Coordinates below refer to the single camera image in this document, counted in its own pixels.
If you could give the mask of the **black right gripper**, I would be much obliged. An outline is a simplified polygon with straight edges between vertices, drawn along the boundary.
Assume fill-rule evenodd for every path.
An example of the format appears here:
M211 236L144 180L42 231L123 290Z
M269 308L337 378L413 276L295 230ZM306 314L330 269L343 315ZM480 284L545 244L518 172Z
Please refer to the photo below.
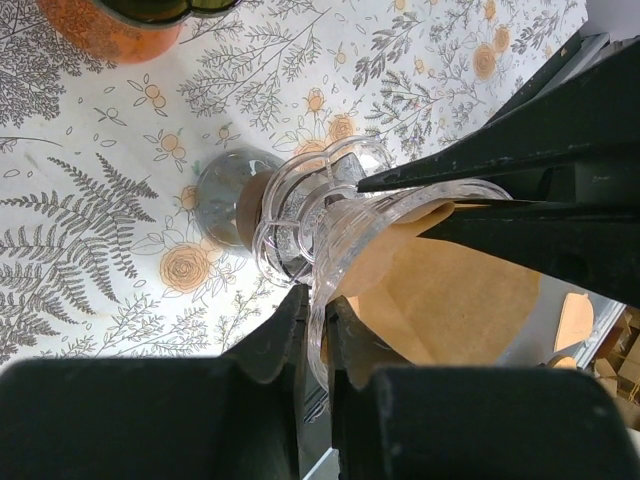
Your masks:
M420 236L627 305L639 303L639 39L439 153L361 180L384 192L488 177L517 200L464 200ZM582 202L594 204L558 203Z

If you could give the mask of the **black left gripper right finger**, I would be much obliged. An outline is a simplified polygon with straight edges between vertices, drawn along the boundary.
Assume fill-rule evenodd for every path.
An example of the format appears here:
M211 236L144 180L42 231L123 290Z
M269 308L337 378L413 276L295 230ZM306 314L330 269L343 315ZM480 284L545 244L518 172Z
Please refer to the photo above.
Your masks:
M548 367L419 367L348 301L325 323L332 444L344 479L635 479L609 394Z

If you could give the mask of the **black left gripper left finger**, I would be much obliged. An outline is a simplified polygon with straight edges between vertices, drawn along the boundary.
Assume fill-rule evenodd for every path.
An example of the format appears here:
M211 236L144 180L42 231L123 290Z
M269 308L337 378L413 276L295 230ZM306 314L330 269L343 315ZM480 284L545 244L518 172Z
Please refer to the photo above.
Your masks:
M296 479L309 291L215 358L21 361L1 376L5 479Z

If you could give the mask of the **clear glass dripper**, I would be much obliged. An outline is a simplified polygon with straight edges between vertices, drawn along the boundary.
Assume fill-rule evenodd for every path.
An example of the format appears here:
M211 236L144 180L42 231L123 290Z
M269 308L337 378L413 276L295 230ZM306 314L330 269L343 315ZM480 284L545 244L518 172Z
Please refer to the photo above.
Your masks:
M390 192L360 193L357 184L389 164L390 152L366 137L349 137L295 156L267 182L252 240L262 275L280 286L311 289L307 358L317 383L329 387L321 360L325 308L356 256L392 223L437 201L507 200L480 179L453 180Z

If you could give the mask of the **grey glass carafe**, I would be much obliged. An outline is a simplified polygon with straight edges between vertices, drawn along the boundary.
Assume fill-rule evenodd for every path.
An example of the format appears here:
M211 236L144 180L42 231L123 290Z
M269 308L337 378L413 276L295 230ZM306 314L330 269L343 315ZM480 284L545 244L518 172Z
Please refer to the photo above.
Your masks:
M236 255L248 255L267 183L283 164L282 158L254 147L211 160L196 183L195 219L203 236Z

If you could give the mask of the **olive green glass dripper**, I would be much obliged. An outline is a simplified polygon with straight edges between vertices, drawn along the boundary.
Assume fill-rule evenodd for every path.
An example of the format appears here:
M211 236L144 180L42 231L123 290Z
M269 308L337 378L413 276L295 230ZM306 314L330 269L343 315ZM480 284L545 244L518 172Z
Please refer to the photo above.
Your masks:
M102 0L111 15L132 24L170 26L187 18L212 18L229 13L240 0Z

